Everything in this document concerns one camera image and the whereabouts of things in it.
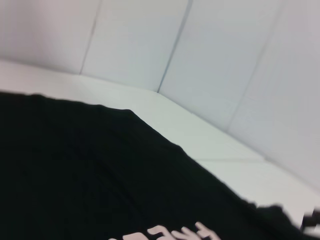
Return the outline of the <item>black shirt with FREE print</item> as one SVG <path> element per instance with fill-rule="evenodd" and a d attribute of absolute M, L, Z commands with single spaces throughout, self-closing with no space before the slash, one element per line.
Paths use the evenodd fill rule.
<path fill-rule="evenodd" d="M 0 92 L 0 240 L 320 240 L 130 110 Z"/>

